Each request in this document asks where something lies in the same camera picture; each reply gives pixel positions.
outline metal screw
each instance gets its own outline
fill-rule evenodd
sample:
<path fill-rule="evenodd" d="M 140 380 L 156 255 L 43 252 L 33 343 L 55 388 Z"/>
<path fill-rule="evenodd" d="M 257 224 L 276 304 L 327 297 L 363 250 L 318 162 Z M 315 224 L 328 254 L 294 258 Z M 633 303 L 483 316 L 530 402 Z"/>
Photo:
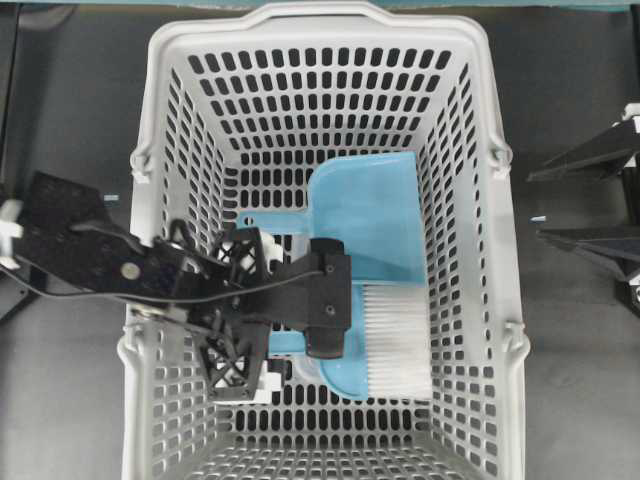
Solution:
<path fill-rule="evenodd" d="M 135 263 L 126 262 L 120 267 L 120 273 L 127 280 L 137 280 L 140 277 L 140 267 Z"/>

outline black mount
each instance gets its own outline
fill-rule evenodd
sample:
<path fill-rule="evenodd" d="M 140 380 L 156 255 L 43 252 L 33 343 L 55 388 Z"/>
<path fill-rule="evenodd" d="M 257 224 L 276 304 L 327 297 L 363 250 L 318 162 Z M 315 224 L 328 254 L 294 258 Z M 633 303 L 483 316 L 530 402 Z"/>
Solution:
<path fill-rule="evenodd" d="M 629 107 L 636 110 L 629 113 Z M 616 280 L 615 296 L 640 316 L 640 111 L 627 107 L 625 120 L 566 152 L 529 175 L 529 181 L 620 178 L 629 225 L 603 228 L 541 229 L 538 236 L 607 269 Z"/>

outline white plastic basket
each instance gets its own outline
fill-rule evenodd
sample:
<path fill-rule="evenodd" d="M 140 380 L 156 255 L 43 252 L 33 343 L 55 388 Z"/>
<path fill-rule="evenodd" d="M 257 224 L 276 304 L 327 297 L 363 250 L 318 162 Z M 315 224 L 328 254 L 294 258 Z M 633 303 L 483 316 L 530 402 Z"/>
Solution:
<path fill-rule="evenodd" d="M 206 250 L 243 209 L 304 207 L 322 161 L 394 150 L 418 155 L 433 400 L 342 400 L 294 363 L 271 405 L 215 406 L 189 336 L 128 315 L 123 479 L 523 478 L 511 152 L 474 22 L 313 2 L 163 27 L 132 231 L 150 241 L 185 218 Z"/>

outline dustpan handle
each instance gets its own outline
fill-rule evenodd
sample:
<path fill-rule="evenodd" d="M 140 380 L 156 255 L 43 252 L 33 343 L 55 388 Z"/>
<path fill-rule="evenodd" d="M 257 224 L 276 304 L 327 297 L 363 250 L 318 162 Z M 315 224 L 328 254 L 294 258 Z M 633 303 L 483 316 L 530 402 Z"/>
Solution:
<path fill-rule="evenodd" d="M 272 235 L 304 235 L 309 233 L 306 212 L 241 212 L 238 228 L 258 227 Z"/>
<path fill-rule="evenodd" d="M 304 355 L 304 335 L 300 332 L 271 332 L 269 336 L 269 356 Z"/>

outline white bristles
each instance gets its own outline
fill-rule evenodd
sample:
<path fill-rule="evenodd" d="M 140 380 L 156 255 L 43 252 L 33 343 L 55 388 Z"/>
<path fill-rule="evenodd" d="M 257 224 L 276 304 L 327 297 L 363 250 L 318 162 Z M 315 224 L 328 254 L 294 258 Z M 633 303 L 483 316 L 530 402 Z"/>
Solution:
<path fill-rule="evenodd" d="M 365 285 L 363 292 L 369 396 L 431 398 L 425 288 Z"/>

